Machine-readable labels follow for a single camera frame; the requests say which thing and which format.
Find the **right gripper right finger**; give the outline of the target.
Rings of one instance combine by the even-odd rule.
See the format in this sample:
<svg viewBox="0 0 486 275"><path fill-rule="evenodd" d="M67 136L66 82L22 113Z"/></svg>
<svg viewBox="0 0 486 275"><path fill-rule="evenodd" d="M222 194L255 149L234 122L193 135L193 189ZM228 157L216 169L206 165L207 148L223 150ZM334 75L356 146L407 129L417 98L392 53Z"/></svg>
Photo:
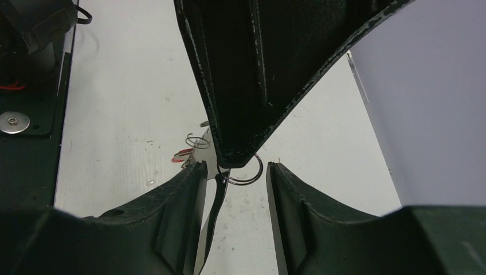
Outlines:
<svg viewBox="0 0 486 275"><path fill-rule="evenodd" d="M383 217L341 203L281 163L266 174L280 274L484 274L485 208L406 206Z"/></svg>

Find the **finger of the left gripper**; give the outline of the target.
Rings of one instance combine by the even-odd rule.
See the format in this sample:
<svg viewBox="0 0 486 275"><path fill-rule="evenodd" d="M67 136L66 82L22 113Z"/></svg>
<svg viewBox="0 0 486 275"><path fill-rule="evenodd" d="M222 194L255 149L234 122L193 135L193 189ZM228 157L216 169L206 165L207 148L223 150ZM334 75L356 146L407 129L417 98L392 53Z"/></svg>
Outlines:
<svg viewBox="0 0 486 275"><path fill-rule="evenodd" d="M266 142L346 51L410 1L263 1Z"/></svg>
<svg viewBox="0 0 486 275"><path fill-rule="evenodd" d="M254 1L175 1L183 42L209 118L219 165L241 168L257 151L259 83Z"/></svg>

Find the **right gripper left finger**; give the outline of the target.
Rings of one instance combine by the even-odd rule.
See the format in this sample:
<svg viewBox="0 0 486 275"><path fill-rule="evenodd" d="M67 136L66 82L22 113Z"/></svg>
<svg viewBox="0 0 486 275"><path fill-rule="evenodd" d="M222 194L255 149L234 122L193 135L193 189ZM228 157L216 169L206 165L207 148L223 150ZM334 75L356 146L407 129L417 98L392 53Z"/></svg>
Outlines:
<svg viewBox="0 0 486 275"><path fill-rule="evenodd" d="M194 163L97 218L1 211L1 273L193 274L206 175Z"/></svg>

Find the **red key tag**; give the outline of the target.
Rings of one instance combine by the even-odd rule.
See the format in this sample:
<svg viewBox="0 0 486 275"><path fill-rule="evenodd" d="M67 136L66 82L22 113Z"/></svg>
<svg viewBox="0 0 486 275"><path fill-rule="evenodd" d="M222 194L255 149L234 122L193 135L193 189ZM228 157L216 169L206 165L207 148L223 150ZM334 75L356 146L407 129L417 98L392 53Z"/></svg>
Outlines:
<svg viewBox="0 0 486 275"><path fill-rule="evenodd" d="M171 162L172 163L192 162L194 160L193 152L194 152L193 148L180 150L179 152L173 155Z"/></svg>

